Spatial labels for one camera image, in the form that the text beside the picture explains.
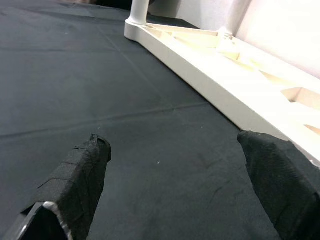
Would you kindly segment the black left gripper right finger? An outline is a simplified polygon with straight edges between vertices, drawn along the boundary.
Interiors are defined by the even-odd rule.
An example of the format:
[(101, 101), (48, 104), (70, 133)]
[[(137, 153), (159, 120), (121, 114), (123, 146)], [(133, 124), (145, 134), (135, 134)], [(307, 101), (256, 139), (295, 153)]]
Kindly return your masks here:
[(320, 168), (291, 141), (242, 130), (255, 194), (282, 240), (320, 240)]

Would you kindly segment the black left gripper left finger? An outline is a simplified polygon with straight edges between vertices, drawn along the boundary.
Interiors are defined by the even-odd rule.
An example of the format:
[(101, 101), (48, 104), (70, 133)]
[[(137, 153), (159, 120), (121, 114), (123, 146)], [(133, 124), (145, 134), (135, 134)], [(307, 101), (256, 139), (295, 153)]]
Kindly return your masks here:
[(7, 240), (86, 240), (111, 159), (111, 145), (98, 134), (75, 146), (36, 189)]

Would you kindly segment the white plastic table leg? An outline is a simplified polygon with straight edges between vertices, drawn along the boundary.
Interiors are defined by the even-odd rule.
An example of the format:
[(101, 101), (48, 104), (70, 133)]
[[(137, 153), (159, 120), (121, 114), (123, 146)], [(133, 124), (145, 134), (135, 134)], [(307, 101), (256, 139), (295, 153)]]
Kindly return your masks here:
[(250, 0), (233, 0), (225, 24), (218, 30), (221, 39), (232, 39), (247, 11)]
[(145, 26), (150, 0), (132, 0), (128, 21), (135, 25)]

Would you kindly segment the cream plastic children table top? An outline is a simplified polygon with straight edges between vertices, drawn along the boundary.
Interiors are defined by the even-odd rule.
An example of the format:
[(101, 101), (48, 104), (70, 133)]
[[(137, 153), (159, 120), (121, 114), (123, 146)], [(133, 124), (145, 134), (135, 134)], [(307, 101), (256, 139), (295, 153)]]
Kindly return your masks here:
[(216, 31), (127, 19), (124, 35), (238, 128), (291, 141), (320, 167), (320, 79)]

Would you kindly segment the black table cloth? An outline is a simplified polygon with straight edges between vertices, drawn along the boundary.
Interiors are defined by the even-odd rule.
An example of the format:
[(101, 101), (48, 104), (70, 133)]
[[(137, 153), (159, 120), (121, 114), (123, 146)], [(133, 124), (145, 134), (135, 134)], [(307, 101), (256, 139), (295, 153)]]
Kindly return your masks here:
[(110, 142), (88, 240), (281, 240), (239, 129), (136, 42), (127, 10), (0, 0), (0, 240), (78, 144)]

